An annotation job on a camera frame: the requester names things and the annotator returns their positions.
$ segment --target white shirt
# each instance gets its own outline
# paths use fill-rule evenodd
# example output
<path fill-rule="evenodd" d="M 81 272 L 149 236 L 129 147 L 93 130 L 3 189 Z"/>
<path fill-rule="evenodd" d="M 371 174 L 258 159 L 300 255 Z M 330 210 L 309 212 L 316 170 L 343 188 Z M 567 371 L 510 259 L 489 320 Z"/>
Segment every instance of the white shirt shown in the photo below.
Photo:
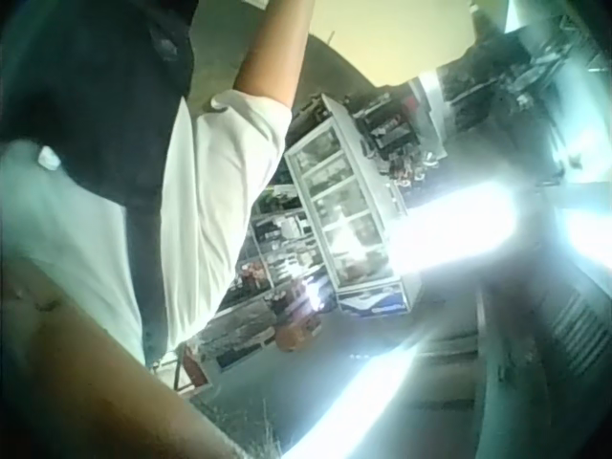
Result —
<path fill-rule="evenodd" d="M 227 91 L 193 120 L 181 101 L 168 148 L 162 270 L 168 349 L 204 329 L 234 277 L 251 207 L 284 151 L 291 111 Z M 78 186 L 40 146 L 4 145 L 3 256 L 26 256 L 138 361 L 142 323 L 132 287 L 123 207 Z M 53 158 L 48 147 L 43 157 Z"/>

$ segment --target button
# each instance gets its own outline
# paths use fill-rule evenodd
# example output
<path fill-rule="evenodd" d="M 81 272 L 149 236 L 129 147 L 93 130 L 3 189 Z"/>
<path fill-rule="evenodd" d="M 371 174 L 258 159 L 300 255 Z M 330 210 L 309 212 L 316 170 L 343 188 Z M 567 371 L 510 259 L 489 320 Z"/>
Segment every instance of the button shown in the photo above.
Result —
<path fill-rule="evenodd" d="M 61 166 L 61 160 L 48 146 L 43 146 L 40 150 L 38 154 L 38 163 L 47 170 L 58 170 Z"/>

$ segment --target glass door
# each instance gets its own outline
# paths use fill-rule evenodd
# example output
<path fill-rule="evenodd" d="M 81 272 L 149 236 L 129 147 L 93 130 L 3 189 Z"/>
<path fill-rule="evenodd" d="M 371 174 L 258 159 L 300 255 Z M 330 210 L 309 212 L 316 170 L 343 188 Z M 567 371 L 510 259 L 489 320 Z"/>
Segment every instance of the glass door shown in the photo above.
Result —
<path fill-rule="evenodd" d="M 293 155 L 302 191 L 318 220 L 328 268 L 339 287 L 393 276 L 386 247 L 358 177 L 330 127 Z"/>

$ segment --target person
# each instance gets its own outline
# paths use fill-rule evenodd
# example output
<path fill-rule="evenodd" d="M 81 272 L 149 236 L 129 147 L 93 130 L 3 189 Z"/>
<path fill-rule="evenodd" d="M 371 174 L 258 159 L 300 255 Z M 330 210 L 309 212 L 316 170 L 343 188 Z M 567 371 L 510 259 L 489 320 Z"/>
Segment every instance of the person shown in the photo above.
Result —
<path fill-rule="evenodd" d="M 233 279 L 315 0 L 271 0 L 233 89 L 193 119 L 197 3 L 29 0 L 4 30 L 3 403 L 60 457 L 245 456 L 147 368 Z"/>

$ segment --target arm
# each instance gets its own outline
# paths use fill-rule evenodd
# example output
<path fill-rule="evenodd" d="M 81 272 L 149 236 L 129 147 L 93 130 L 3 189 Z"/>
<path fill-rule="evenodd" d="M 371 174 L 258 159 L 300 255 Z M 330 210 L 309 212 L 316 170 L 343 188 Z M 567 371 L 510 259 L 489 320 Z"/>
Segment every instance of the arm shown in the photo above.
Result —
<path fill-rule="evenodd" d="M 291 108 L 315 0 L 271 0 L 234 89 Z"/>
<path fill-rule="evenodd" d="M 32 263 L 2 282 L 2 396 L 60 457 L 245 457 Z"/>

